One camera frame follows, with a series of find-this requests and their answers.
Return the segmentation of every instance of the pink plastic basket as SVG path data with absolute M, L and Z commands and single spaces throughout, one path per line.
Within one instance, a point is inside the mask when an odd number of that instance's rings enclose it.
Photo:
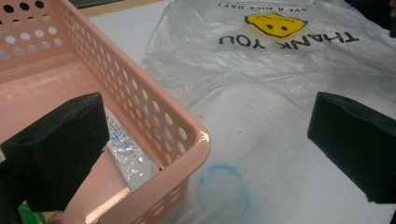
M 103 153 L 64 212 L 67 223 L 152 223 L 205 161 L 205 127 L 67 0 L 2 0 L 0 142 L 68 99 L 99 91 L 163 170 L 130 192 Z

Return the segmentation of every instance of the blue circle mark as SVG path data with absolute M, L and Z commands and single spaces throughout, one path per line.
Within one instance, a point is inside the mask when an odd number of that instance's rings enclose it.
M 242 217 L 250 207 L 250 196 L 242 176 L 227 164 L 208 169 L 199 182 L 197 195 L 202 209 L 220 223 Z

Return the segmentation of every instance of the white surface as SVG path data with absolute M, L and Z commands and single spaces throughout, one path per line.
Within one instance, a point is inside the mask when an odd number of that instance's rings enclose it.
M 90 20 L 128 56 L 142 64 L 144 52 L 169 1 L 132 7 Z
M 168 3 L 130 8 L 91 20 L 142 64 Z M 353 96 L 369 106 L 382 102 Z M 307 127 L 302 132 L 301 124 L 307 125 L 309 116 L 268 86 L 214 89 L 190 110 L 211 133 L 211 155 L 191 177 L 186 199 L 160 223 L 389 223 L 395 205 L 367 203 L 364 194 L 306 139 Z M 382 112 L 394 116 L 393 107 Z M 275 123 L 282 118 L 283 126 Z M 259 141 L 248 141 L 252 135 Z M 290 140 L 276 141 L 283 137 Z M 277 148 L 286 156 L 279 158 Z M 252 152 L 258 156 L 246 156 Z

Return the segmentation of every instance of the yellow smiley face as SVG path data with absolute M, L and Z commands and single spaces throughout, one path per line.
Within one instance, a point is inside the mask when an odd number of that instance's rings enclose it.
M 253 24 L 267 35 L 285 37 L 303 29 L 308 21 L 293 17 L 283 17 L 276 13 L 255 14 L 245 17 L 245 22 Z

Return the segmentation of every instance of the plastic bag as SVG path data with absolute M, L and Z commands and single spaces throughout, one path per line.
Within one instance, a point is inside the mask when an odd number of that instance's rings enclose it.
M 211 134 L 163 223 L 389 223 L 306 137 L 318 91 L 396 119 L 396 40 L 344 1 L 172 2 L 144 68 Z
M 110 140 L 107 147 L 128 185 L 134 191 L 161 170 L 122 127 L 116 116 L 105 107 Z

